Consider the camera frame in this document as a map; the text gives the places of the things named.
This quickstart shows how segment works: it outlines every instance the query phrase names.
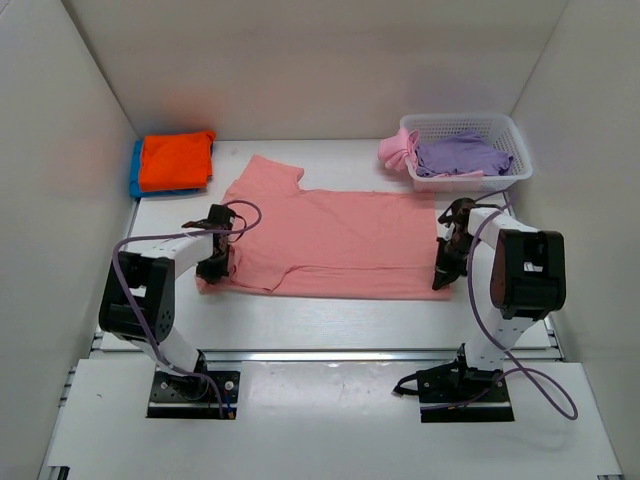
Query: orange folded cloth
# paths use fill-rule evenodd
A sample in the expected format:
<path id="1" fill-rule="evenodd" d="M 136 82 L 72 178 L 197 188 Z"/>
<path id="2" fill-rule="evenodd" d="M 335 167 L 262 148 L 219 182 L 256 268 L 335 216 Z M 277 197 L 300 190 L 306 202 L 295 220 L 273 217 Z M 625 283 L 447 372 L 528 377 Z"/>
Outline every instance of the orange folded cloth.
<path id="1" fill-rule="evenodd" d="M 211 145 L 216 133 L 145 137 L 140 155 L 140 190 L 158 192 L 203 188 L 213 174 Z"/>

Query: white table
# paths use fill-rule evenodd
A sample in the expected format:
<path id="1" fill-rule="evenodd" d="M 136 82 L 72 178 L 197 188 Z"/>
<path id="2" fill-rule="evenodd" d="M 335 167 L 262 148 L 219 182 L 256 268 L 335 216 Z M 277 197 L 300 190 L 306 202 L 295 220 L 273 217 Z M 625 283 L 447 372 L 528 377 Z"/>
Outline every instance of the white table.
<path id="1" fill-rule="evenodd" d="M 416 398 L 389 392 L 428 366 L 247 362 L 237 420 L 221 422 L 145 418 L 154 366 L 141 354 L 84 360 L 47 464 L 69 467 L 69 480 L 596 480 L 620 473 L 581 365 L 535 364 L 574 397 L 577 421 L 560 417 L 516 375 L 507 381 L 516 420 L 493 424 L 421 424 Z"/>
<path id="2" fill-rule="evenodd" d="M 206 217 L 250 158 L 260 154 L 305 169 L 302 188 L 351 191 L 410 192 L 408 175 L 386 170 L 376 158 L 377 140 L 217 142 L 214 178 L 207 192 L 181 198 L 140 201 L 132 235 L 176 231 L 188 220 Z M 436 215 L 464 196 L 438 194 Z M 501 195 L 487 201 L 504 204 Z M 142 251 L 150 243 L 131 246 Z M 488 284 L 493 252 L 476 252 L 476 285 L 480 311 L 491 308 Z M 204 350 L 403 350 L 455 349 L 477 332 L 471 316 L 466 282 L 453 286 L 450 301 L 336 300 L 255 296 L 227 292 L 200 295 L 193 272 L 176 282 L 176 327 Z M 543 322 L 530 328 L 517 348 L 550 346 Z M 102 349 L 132 346 L 106 334 Z"/>

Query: stack of folded clothes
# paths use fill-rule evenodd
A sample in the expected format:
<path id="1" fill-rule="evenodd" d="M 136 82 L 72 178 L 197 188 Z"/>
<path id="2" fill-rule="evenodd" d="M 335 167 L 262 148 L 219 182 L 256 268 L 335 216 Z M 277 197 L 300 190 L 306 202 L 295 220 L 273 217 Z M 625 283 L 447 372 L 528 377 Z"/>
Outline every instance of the stack of folded clothes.
<path id="1" fill-rule="evenodd" d="M 136 142 L 129 194 L 133 198 L 188 195 L 205 188 L 213 175 L 215 132 L 153 135 Z"/>

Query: shirt sleeve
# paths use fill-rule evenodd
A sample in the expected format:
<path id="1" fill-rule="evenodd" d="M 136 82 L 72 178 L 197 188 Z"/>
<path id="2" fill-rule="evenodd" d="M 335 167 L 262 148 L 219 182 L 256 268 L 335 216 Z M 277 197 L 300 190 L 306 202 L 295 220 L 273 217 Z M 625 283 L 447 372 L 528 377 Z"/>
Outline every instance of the shirt sleeve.
<path id="1" fill-rule="evenodd" d="M 225 200 L 255 197 L 286 197 L 300 191 L 298 181 L 304 169 L 254 155 L 240 178 L 234 181 Z"/>

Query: pink t-shirt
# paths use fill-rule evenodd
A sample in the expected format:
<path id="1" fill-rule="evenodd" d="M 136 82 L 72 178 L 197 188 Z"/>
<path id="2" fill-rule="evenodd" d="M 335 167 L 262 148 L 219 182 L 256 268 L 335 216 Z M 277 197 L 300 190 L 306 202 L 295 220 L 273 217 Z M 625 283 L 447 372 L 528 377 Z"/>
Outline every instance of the pink t-shirt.
<path id="1" fill-rule="evenodd" d="M 250 200 L 263 213 L 262 222 L 233 244 L 227 285 L 305 297 L 450 297 L 448 289 L 431 289 L 433 194 L 302 190 L 303 174 L 254 155 L 227 190 L 225 202 Z M 232 208 L 248 223 L 256 218 L 251 207 Z"/>

